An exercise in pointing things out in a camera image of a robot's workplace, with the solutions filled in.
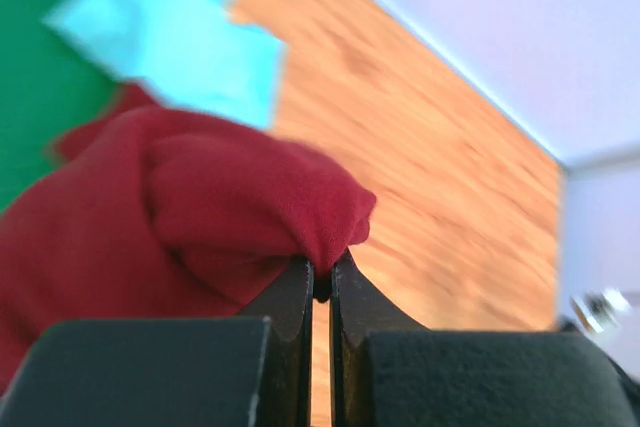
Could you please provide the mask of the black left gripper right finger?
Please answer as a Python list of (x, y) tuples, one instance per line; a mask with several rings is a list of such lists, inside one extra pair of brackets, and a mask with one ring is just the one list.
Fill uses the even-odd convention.
[(350, 251), (331, 272), (330, 355), (331, 422), (348, 424), (349, 395), (355, 392), (359, 351), (371, 331), (414, 331), (425, 328), (400, 309), (358, 268)]

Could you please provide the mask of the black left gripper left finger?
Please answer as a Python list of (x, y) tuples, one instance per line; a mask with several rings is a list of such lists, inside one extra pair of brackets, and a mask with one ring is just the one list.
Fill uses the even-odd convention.
[(268, 324), (253, 426), (310, 424), (313, 290), (312, 264), (293, 257), (240, 311)]

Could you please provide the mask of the dark red t-shirt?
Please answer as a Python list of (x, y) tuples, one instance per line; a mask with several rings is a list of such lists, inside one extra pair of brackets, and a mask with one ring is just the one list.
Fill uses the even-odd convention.
[(303, 256), (364, 242), (375, 195), (329, 156), (127, 85), (1, 216), (1, 382), (78, 318), (233, 315)]

